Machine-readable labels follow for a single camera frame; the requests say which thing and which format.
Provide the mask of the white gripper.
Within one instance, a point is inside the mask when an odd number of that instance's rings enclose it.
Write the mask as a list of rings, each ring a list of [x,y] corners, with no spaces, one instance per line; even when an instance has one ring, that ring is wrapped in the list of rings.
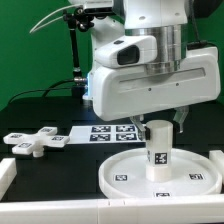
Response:
[[[182,133],[187,105],[214,100],[220,93],[218,49],[190,50],[180,69],[166,74],[152,75],[144,65],[100,67],[92,88],[95,114],[105,121],[130,117],[140,140],[146,140],[142,114],[170,108],[176,108],[173,121],[177,132]]]

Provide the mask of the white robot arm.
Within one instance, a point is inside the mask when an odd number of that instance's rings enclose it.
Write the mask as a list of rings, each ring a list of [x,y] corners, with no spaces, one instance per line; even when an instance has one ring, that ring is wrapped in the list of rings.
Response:
[[[186,44],[192,0],[112,0],[111,6],[124,24],[94,39],[88,74],[88,97],[99,118],[128,117],[147,139],[145,114],[175,109],[181,125],[190,105],[218,97],[218,49]]]

